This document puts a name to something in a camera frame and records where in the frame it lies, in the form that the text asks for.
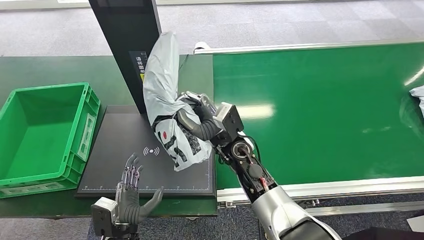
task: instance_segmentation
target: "black stand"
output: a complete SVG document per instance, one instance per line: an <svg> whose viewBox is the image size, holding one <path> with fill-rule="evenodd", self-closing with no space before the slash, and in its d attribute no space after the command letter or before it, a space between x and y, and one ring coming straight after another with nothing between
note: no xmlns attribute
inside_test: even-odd
<svg viewBox="0 0 424 240"><path fill-rule="evenodd" d="M161 33L155 0L89 0L116 63L143 114L144 69Z"/></svg>

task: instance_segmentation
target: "cable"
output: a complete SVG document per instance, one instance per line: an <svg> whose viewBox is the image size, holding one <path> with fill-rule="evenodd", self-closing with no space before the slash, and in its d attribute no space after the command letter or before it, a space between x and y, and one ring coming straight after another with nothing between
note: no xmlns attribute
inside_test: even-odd
<svg viewBox="0 0 424 240"><path fill-rule="evenodd" d="M259 178L260 183L262 184L263 189L265 190L265 192L268 192L270 190L270 188L267 185L267 181L265 180L264 177Z"/></svg>
<svg viewBox="0 0 424 240"><path fill-rule="evenodd" d="M240 133L237 133L237 135L240 138L248 138L248 139L250 139L253 142L254 148L256 149L256 152L257 152L257 160L258 160L258 162L261 163L262 162L261 161L261 152L259 151L259 147L258 147L258 144L256 144L255 139L253 137L251 137L251 136L241 135Z"/></svg>
<svg viewBox="0 0 424 240"><path fill-rule="evenodd" d="M187 59L189 58L189 55L185 55L184 61L182 61L181 65L178 68L178 72L180 72L181 68L183 67L183 65L187 62Z"/></svg>

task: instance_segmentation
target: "green bin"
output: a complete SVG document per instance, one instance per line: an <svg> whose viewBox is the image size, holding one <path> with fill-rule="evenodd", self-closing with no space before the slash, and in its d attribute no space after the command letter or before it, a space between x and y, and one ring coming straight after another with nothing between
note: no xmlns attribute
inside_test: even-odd
<svg viewBox="0 0 424 240"><path fill-rule="evenodd" d="M0 199L77 188L99 108L86 82L13 90L0 111Z"/></svg>

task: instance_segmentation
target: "gray carpet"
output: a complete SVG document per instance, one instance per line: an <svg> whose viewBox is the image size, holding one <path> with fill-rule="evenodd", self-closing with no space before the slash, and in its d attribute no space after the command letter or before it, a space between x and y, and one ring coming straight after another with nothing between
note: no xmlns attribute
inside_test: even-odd
<svg viewBox="0 0 424 240"><path fill-rule="evenodd" d="M261 4L159 6L164 31L177 33L182 54L194 44L242 47L424 38L424 0L339 0ZM0 11L0 56L111 55L89 8ZM398 196L343 198L325 204L397 201ZM412 200L423 200L414 195ZM421 212L321 217L341 236L368 227L408 230ZM0 239L86 239L89 218L0 219ZM264 239L248 206L220 209L219 217L149 218L143 239ZM90 231L88 238L94 235Z"/></svg>
<svg viewBox="0 0 424 240"><path fill-rule="evenodd" d="M424 0L339 0L158 6L180 52L424 38ZM0 56L111 55L90 8L0 12Z"/></svg>
<svg viewBox="0 0 424 240"><path fill-rule="evenodd" d="M422 216L424 211L364 213L339 216L321 216L319 220L332 227L342 238L352 233L381 227L410 231L406 219ZM265 233L248 205L219 209L218 217L147 218L139 226L143 240L265 240ZM89 240L98 240L90 227Z"/></svg>

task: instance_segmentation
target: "white package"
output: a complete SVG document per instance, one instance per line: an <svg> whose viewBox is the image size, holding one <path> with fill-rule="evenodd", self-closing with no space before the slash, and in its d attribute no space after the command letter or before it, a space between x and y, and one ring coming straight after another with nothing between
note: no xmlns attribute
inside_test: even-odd
<svg viewBox="0 0 424 240"><path fill-rule="evenodd" d="M179 46L175 33L162 33L147 60L143 95L150 125L174 160L175 171L208 160L212 152L209 141L200 140L177 122L177 111L184 109L191 120L201 123L187 103L176 100L179 64Z"/></svg>
<svg viewBox="0 0 424 240"><path fill-rule="evenodd" d="M409 93L413 97L419 98L419 108L421 109L421 113L424 117L424 85L409 90Z"/></svg>

